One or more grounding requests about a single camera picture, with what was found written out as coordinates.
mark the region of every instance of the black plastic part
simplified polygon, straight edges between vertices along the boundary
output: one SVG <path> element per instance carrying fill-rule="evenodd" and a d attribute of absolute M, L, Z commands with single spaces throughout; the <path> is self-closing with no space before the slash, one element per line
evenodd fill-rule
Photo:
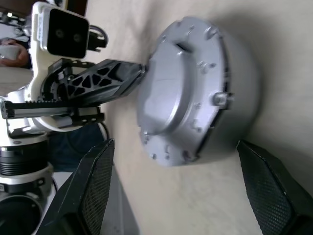
<path fill-rule="evenodd" d="M 40 208 L 30 198 L 16 196 L 0 202 L 1 235 L 31 235 L 40 219 Z"/>
<path fill-rule="evenodd" d="M 78 75 L 70 74 L 69 67 L 81 67 L 83 64 L 61 59 L 52 65 L 41 88 L 40 99 L 95 107 L 128 95 L 145 73 L 142 64 L 104 60 L 92 67 L 88 65 L 89 68 Z"/>
<path fill-rule="evenodd" d="M 47 50 L 50 54 L 82 59 L 88 45 L 89 23 L 83 17 L 52 8 Z"/>
<path fill-rule="evenodd" d="M 99 235 L 109 197 L 114 140 L 92 148 L 56 193 L 37 235 Z"/>
<path fill-rule="evenodd" d="M 0 173 L 24 175 L 47 167 L 47 141 L 2 147 L 0 149 Z"/>
<path fill-rule="evenodd" d="M 281 161 L 246 141 L 237 147 L 246 193 L 264 235 L 313 234 L 313 199 Z"/>
<path fill-rule="evenodd" d="M 62 114 L 71 114 L 77 110 L 77 107 L 72 107 L 68 102 L 57 102 L 57 101 L 38 101 L 38 102 L 25 102 L 25 103 L 12 103 L 11 101 L 1 102 L 1 115 L 3 119 L 15 119 L 15 118 L 33 118 L 33 116 L 17 117 L 17 110 L 31 110 L 38 109 L 38 117 L 43 116 L 44 113 L 50 114 L 55 112 L 59 113 L 59 108 L 66 108 Z"/>
<path fill-rule="evenodd" d="M 101 29 L 97 26 L 94 26 L 94 25 L 90 25 L 90 30 L 95 30 L 95 31 L 99 32 L 101 34 L 101 36 L 103 37 L 103 39 L 99 39 L 98 33 L 89 32 L 87 49 L 97 51 L 98 47 L 106 48 L 107 44 L 109 42 L 109 38 L 108 38 L 108 35 L 106 34 L 106 32 L 103 29 Z"/>
<path fill-rule="evenodd" d="M 103 113 L 88 116 L 71 116 L 72 126 L 85 126 L 94 123 L 103 122 L 105 117 Z"/>

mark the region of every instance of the person's hand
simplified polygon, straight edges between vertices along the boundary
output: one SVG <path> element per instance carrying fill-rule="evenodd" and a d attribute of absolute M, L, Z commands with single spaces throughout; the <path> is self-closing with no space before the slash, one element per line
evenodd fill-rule
<path fill-rule="evenodd" d="M 28 51 L 25 47 L 22 45 L 16 43 L 15 40 L 9 39 L 7 41 L 2 42 L 2 45 L 15 45 L 18 46 L 20 51 L 15 60 L 10 60 L 8 58 L 1 58 L 0 59 L 0 64 L 8 67 L 23 67 L 28 63 L 29 56 L 28 56 Z"/>

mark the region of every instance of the silver cylindrical motor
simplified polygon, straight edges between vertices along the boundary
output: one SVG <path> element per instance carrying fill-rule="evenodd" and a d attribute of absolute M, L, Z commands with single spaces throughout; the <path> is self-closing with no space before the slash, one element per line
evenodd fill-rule
<path fill-rule="evenodd" d="M 138 96 L 141 141 L 161 165 L 182 165 L 234 149 L 259 103 L 250 53 L 194 17 L 171 24 L 149 60 Z"/>

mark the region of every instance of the depth camera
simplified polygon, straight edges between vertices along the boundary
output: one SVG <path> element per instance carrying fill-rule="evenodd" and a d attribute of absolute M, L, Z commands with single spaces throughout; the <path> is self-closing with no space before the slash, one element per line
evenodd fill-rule
<path fill-rule="evenodd" d="M 89 37 L 89 22 L 85 18 L 47 7 L 39 21 L 43 50 L 62 57 L 85 57 Z"/>

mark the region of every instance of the black camera face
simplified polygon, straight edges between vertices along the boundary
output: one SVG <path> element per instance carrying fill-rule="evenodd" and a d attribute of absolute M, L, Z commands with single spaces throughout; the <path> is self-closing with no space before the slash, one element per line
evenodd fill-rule
<path fill-rule="evenodd" d="M 86 19 L 51 9 L 47 50 L 53 55 L 83 58 L 86 55 L 89 23 Z"/>

